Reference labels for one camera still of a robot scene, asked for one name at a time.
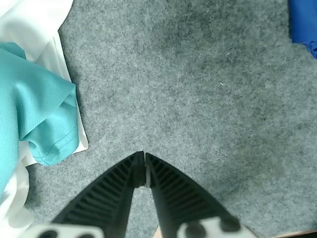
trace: stitching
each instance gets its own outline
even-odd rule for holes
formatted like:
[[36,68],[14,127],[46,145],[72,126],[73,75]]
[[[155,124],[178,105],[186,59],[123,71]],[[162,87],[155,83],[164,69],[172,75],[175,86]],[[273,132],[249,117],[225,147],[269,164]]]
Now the stitching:
[[[58,151],[60,151],[63,147],[65,147],[66,145],[68,145],[70,142],[72,142],[74,139],[76,139],[76,136],[75,137],[73,137],[70,141],[68,141],[66,144],[64,144],[62,147],[60,147],[59,149],[58,149]],[[44,162],[46,165],[51,165],[51,163],[48,163],[47,161],[45,161],[45,160],[42,160],[42,162]]]
[[48,155],[50,155],[50,152],[52,151],[53,147],[54,147],[57,143],[59,143],[60,141],[62,141],[63,139],[65,139],[65,137],[69,136],[76,128],[77,128],[77,125],[74,126],[74,128],[73,128],[68,134],[66,134],[66,135],[63,136],[61,139],[59,139],[57,142],[55,142],[55,143],[51,146],[50,150],[48,151],[48,153],[47,153],[46,155],[44,155],[44,156],[41,155],[40,157],[34,157],[34,158],[35,158],[35,159],[42,159],[42,158],[47,157]]

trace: gray carpet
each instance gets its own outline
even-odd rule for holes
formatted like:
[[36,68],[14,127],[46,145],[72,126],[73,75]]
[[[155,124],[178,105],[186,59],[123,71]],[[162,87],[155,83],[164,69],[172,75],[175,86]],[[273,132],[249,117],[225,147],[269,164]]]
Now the gray carpet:
[[[60,34],[90,148],[29,168],[36,222],[144,150],[260,235],[317,228],[317,60],[288,20],[286,0],[75,0]],[[126,237],[150,238],[134,199]]]

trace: clothing pile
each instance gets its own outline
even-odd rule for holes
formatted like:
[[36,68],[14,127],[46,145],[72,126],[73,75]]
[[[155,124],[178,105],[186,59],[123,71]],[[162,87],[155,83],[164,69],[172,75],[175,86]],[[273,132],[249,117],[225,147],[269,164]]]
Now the clothing pile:
[[0,1],[0,236],[33,221],[26,166],[88,148],[58,29],[72,0]]

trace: carpet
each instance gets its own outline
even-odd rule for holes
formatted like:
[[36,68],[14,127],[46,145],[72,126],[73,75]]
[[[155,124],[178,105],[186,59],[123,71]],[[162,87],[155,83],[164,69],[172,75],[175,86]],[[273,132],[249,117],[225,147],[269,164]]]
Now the carpet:
[[[59,32],[90,148],[29,167],[36,223],[144,150],[259,235],[317,228],[317,61],[287,1],[76,0]],[[126,237],[157,226],[141,188]]]

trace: white plastic piece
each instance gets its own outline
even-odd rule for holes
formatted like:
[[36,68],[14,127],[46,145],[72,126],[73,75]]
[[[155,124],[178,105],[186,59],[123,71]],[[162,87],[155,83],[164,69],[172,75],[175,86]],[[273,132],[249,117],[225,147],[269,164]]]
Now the white plastic piece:
[[[199,221],[206,230],[205,238],[257,238],[248,228],[241,224],[238,232],[224,232],[220,228],[220,217],[213,217]],[[186,237],[187,224],[182,224],[177,232],[177,238]]]
[[53,223],[33,226],[19,238],[37,238],[46,231],[57,232],[58,238],[79,238],[86,234],[91,235],[93,238],[104,238],[103,231],[99,227]]

